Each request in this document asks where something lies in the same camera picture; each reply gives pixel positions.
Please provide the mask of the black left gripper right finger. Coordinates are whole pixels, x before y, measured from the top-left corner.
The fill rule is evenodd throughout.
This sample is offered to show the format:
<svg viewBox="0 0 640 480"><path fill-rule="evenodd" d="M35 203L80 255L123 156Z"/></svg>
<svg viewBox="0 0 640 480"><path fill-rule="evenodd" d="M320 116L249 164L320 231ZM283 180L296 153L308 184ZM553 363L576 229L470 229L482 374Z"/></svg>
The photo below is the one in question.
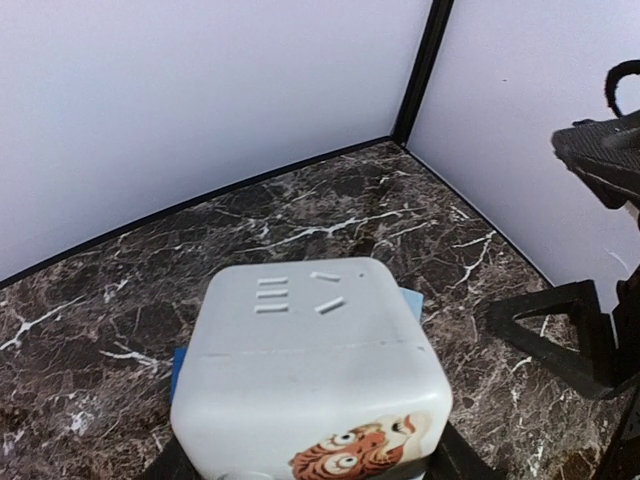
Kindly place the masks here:
<svg viewBox="0 0 640 480"><path fill-rule="evenodd" d="M430 480L504 480L506 476L487 465L448 422L438 447L429 456Z"/></svg>

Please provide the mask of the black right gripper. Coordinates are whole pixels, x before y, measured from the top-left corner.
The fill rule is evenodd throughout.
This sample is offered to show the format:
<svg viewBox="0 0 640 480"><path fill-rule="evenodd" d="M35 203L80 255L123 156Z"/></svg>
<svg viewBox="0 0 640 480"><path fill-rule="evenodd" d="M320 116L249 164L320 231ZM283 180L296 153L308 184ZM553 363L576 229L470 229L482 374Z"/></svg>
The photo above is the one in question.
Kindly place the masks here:
<svg viewBox="0 0 640 480"><path fill-rule="evenodd" d="M552 134L556 157L609 209L639 206L639 113Z"/></svg>

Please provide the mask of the white cube socket adapter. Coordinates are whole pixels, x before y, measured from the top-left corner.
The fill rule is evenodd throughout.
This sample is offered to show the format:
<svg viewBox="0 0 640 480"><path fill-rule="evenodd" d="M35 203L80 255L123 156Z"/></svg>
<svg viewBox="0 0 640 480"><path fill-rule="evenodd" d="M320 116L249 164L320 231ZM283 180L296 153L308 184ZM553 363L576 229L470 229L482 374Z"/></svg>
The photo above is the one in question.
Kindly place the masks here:
<svg viewBox="0 0 640 480"><path fill-rule="evenodd" d="M392 273L358 257L216 273L170 420L206 479L419 479L452 403Z"/></svg>

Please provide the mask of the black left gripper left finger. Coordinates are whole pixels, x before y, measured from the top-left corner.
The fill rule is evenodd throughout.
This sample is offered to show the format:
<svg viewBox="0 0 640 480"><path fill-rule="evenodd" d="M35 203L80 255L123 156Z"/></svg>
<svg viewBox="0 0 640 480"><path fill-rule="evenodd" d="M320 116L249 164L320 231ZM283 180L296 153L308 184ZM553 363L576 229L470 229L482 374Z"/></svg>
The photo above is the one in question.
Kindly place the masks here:
<svg viewBox="0 0 640 480"><path fill-rule="evenodd" d="M171 439L142 473L143 480L199 480L200 475L177 439Z"/></svg>

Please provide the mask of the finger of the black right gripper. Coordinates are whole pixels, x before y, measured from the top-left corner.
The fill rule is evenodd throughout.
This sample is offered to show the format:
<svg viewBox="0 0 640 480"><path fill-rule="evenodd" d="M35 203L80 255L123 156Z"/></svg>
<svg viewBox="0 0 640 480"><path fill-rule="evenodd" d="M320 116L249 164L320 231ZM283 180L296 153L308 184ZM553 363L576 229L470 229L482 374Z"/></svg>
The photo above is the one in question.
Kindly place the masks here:
<svg viewBox="0 0 640 480"><path fill-rule="evenodd" d="M614 333L592 280L492 302L487 328L581 396L617 395Z"/></svg>

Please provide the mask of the blue cube socket adapter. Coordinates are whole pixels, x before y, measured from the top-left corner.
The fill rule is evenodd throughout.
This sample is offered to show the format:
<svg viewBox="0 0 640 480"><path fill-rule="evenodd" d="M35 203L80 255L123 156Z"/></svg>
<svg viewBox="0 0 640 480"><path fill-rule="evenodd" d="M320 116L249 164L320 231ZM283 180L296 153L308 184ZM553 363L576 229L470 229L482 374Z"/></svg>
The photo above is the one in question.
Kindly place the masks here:
<svg viewBox="0 0 640 480"><path fill-rule="evenodd" d="M424 295L417 291L402 288L402 287L400 287L399 290L405 302L407 303L414 319L418 322L418 324L421 324ZM180 371L182 369L182 366L186 357L186 353L187 353L186 347L178 347L174 350L173 366L172 366L172 373L171 373L171 387L170 387L170 396L169 396L170 404L173 403Z"/></svg>

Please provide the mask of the right black corner post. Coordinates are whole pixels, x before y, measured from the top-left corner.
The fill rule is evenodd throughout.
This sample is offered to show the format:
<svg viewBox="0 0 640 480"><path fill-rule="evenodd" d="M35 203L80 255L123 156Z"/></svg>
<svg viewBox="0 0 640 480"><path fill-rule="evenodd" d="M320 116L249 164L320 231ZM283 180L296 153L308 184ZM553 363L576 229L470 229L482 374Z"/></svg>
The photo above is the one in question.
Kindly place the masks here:
<svg viewBox="0 0 640 480"><path fill-rule="evenodd" d="M401 147L407 145L413 131L454 3L454 0L435 0L431 3L411 75L391 132L392 141Z"/></svg>

